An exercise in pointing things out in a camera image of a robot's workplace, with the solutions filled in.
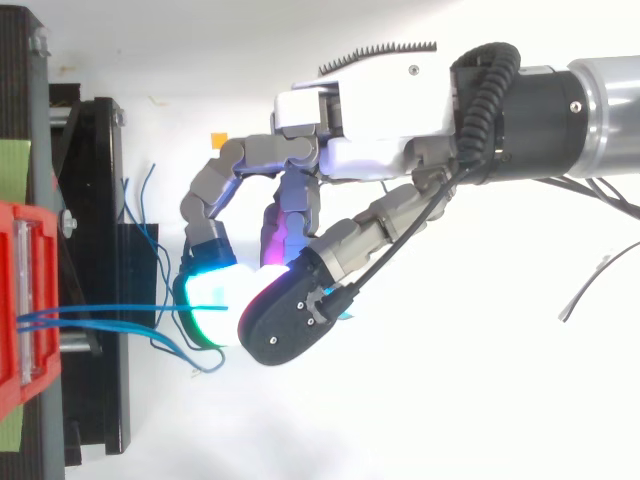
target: black coiled cable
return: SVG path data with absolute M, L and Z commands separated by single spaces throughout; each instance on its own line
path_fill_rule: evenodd
M 488 43 L 468 51 L 451 66 L 459 67 L 487 67 L 482 84 L 465 112 L 457 142 L 460 164 L 480 164 L 504 96 L 520 70 L 520 53 L 508 43 Z

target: white background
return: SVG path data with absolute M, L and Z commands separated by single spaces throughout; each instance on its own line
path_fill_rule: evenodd
M 126 109 L 131 191 L 157 163 L 148 217 L 176 261 L 179 202 L 212 154 L 209 134 L 268 131 L 275 95 L 333 57 L 423 40 L 448 60 L 508 41 L 523 65 L 640 53 L 637 15 L 621 0 L 26 3 L 50 30 L 51 80 L 80 81 L 84 98 Z M 634 178 L 615 180 L 640 201 Z M 249 180 L 222 217 L 251 264 L 276 186 Z M 381 189 L 330 194 L 324 227 Z M 638 239 L 638 225 L 574 197 L 533 182 L 460 189 L 362 292 L 356 317 L 283 367 L 234 349 L 219 373 L 193 376 L 131 339 L 133 442 L 120 457 L 85 449 L 68 477 L 640 477 L 640 252 L 594 284 L 569 324 L 556 319 L 604 255 Z

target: metal bolt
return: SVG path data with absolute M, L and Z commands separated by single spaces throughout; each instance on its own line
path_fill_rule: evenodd
M 60 230 L 64 238 L 71 238 L 73 231 L 78 228 L 78 221 L 73 218 L 69 210 L 60 212 Z
M 113 112 L 113 123 L 116 127 L 125 127 L 127 125 L 126 113 L 122 109 L 117 109 Z
M 45 29 L 38 28 L 29 39 L 29 47 L 31 51 L 42 58 L 50 57 L 49 47 L 47 46 L 47 37 L 45 36 Z

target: black metal frame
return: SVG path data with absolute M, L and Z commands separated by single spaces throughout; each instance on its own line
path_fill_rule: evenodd
M 60 97 L 60 89 L 69 91 L 52 85 L 51 97 Z M 61 264 L 60 270 L 73 274 L 61 276 L 61 304 L 82 298 L 88 304 L 155 303 L 155 254 L 135 225 L 118 220 L 124 205 L 119 107 L 110 98 L 70 104 L 66 126 L 52 128 L 58 184 L 78 221 L 63 242 L 70 264 Z M 157 226 L 147 228 L 157 240 Z M 152 312 L 109 317 L 150 327 L 155 320 Z M 62 355 L 67 466 L 81 463 L 81 444 L 104 444 L 113 455 L 123 453 L 131 441 L 128 339 L 98 333 L 97 342 L 97 354 Z
M 31 141 L 25 202 L 54 209 L 45 45 L 42 24 L 24 7 L 0 6 L 0 139 Z M 0 453 L 3 480 L 63 480 L 60 379 L 24 406 L 22 446 Z

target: robotic hand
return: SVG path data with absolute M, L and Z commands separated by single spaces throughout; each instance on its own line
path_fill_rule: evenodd
M 325 335 L 411 235 L 443 215 L 458 184 L 640 172 L 640 56 L 558 70 L 520 68 L 518 51 L 503 43 L 451 67 L 435 51 L 433 43 L 388 44 L 322 67 L 318 79 L 278 95 L 271 135 L 229 140 L 193 180 L 181 205 L 183 276 L 235 263 L 217 214 L 243 178 L 283 173 L 265 212 L 261 261 L 289 271 L 251 302 L 238 327 L 258 362 L 285 363 Z M 412 184 L 314 236 L 320 181 L 404 175 Z M 388 244 L 360 279 L 339 285 Z

